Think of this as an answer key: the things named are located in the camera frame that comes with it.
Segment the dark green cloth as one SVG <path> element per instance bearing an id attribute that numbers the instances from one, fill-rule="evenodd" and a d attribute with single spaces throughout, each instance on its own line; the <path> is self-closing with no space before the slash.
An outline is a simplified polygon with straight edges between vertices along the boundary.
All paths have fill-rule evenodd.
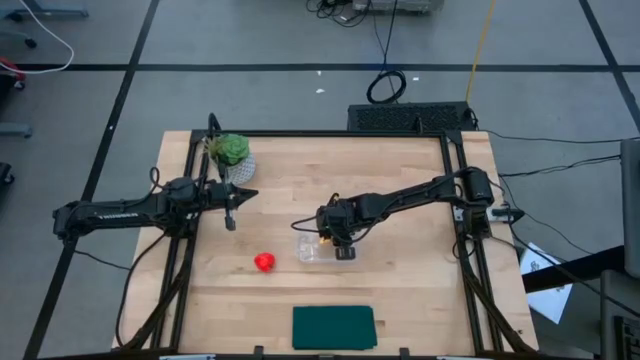
<path id="1" fill-rule="evenodd" d="M 293 308 L 292 347 L 295 350 L 373 349 L 378 345 L 370 306 L 298 306 Z"/>

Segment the grey desk with keyboard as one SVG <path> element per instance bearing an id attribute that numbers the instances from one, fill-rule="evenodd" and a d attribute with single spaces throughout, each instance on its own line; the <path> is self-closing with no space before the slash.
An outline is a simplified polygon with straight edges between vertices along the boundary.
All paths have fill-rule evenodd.
<path id="1" fill-rule="evenodd" d="M 640 360 L 640 280 L 606 270 L 600 287 L 601 359 Z"/>

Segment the red toy fruit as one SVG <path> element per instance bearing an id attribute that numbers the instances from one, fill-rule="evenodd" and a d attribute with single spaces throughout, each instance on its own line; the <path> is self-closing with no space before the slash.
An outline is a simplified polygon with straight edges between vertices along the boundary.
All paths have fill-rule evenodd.
<path id="1" fill-rule="evenodd" d="M 276 257 L 268 252 L 259 253 L 254 257 L 256 268 L 263 273 L 269 273 L 276 266 Z"/>

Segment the black desk beam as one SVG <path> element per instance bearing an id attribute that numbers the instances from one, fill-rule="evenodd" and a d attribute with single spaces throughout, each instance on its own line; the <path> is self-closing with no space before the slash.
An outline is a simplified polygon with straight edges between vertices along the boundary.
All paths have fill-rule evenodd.
<path id="1" fill-rule="evenodd" d="M 593 280 L 605 270 L 625 273 L 627 256 L 624 246 L 617 246 L 562 264 L 552 264 L 522 276 L 527 293 L 547 290 L 567 284 Z"/>

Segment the white paper sheet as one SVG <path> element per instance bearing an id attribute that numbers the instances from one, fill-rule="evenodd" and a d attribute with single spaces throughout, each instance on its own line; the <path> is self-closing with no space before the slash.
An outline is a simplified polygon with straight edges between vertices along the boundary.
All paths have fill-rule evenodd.
<path id="1" fill-rule="evenodd" d="M 525 248 L 520 256 L 520 273 L 522 276 L 526 274 L 551 267 L 552 264 L 559 265 L 560 261 L 553 255 L 544 252 L 541 248 L 533 243 L 528 243 L 531 247 Z M 564 309 L 568 302 L 572 284 L 563 285 L 547 290 L 540 290 L 527 294 L 529 307 L 546 319 L 555 324 L 559 324 Z"/>

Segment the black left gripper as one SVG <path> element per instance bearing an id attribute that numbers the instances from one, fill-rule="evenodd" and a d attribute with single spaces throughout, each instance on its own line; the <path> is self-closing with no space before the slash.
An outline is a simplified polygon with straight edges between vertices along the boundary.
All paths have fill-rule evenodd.
<path id="1" fill-rule="evenodd" d="M 229 231 L 235 230 L 235 220 L 232 214 L 232 202 L 224 183 L 211 180 L 207 183 L 207 210 L 223 210 L 225 228 Z M 235 187 L 234 203 L 242 205 L 246 201 L 256 197 L 258 190 Z"/>

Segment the black metal table frame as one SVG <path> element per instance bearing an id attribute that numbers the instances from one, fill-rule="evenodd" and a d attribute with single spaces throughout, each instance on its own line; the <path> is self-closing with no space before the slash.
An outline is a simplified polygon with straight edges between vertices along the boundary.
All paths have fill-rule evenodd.
<path id="1" fill-rule="evenodd" d="M 164 326 L 183 327 L 183 352 L 269 354 L 292 351 L 297 306 L 368 305 L 378 345 L 391 355 L 469 355 L 473 340 L 460 266 L 452 255 L 453 217 L 445 204 L 391 216 L 357 246 L 356 262 L 306 264 L 295 254 L 294 221 L 328 198 L 386 193 L 444 171 L 435 138 L 360 137 L 340 132 L 253 136 L 259 194 L 236 212 L 236 229 L 219 211 L 204 214 L 183 312 L 169 310 Z M 269 273 L 254 257 L 276 257 Z"/>

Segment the grey cabinet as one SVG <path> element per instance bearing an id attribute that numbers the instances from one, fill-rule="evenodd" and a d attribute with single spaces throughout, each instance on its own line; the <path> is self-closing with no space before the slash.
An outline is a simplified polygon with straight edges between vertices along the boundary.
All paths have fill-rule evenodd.
<path id="1" fill-rule="evenodd" d="M 631 276 L 640 279 L 640 140 L 620 143 L 624 265 Z"/>

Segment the red object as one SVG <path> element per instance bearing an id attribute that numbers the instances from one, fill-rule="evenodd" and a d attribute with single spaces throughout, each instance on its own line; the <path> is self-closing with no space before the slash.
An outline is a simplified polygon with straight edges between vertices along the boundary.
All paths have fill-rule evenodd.
<path id="1" fill-rule="evenodd" d="M 0 57 L 0 67 L 10 73 L 12 73 L 19 82 L 26 80 L 26 75 L 11 61 L 5 57 Z"/>

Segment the grey device box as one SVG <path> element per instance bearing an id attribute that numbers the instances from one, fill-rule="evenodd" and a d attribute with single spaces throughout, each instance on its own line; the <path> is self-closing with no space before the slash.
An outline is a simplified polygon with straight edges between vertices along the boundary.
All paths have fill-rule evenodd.
<path id="1" fill-rule="evenodd" d="M 440 10 L 445 0 L 351 0 L 352 8 L 356 11 L 408 11 L 415 13 L 429 13 Z"/>

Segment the black perforated computer case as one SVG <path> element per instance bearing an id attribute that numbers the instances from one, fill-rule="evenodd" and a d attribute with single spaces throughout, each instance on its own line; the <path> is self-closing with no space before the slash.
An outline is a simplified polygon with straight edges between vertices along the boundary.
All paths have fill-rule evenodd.
<path id="1" fill-rule="evenodd" d="M 473 131 L 476 119 L 466 102 L 350 105 L 350 131 Z"/>

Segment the succulent in triangle-patterned pot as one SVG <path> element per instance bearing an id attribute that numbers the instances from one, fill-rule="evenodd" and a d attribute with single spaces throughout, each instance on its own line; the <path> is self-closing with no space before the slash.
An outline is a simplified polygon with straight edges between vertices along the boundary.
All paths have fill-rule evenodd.
<path id="1" fill-rule="evenodd" d="M 204 148 L 227 182 L 239 186 L 253 178 L 256 159 L 250 150 L 247 137 L 239 134 L 205 137 Z"/>

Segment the grey table foot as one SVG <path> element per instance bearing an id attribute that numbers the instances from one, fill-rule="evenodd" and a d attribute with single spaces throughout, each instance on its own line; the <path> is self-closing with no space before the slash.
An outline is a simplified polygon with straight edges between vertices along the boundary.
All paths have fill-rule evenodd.
<path id="1" fill-rule="evenodd" d="M 0 136 L 30 138 L 32 135 L 33 130 L 28 124 L 0 122 Z"/>
<path id="2" fill-rule="evenodd" d="M 18 0 L 19 7 L 0 6 L 0 18 L 8 19 L 14 22 L 22 22 L 32 12 L 36 16 L 45 18 L 51 17 L 88 17 L 89 12 L 85 6 L 61 6 L 61 5 L 43 5 L 38 0 Z"/>

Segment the clear plastic tupperware container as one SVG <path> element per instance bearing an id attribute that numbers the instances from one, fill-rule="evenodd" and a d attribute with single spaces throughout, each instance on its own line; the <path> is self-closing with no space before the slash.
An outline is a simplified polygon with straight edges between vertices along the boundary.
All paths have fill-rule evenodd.
<path id="1" fill-rule="evenodd" d="M 306 264 L 348 264 L 356 262 L 356 259 L 339 260 L 336 258 L 337 247 L 322 245 L 320 237 L 314 233 L 298 232 L 295 254 L 299 261 Z"/>

